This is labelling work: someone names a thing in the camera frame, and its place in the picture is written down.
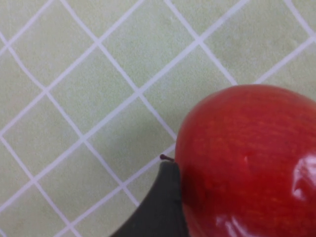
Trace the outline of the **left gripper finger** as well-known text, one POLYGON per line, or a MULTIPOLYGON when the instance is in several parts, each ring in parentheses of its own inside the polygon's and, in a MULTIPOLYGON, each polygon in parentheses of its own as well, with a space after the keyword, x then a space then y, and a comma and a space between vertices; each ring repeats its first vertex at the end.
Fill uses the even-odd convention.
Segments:
POLYGON ((176 163, 160 163, 148 194, 112 237, 188 237, 182 209, 180 171, 176 163))

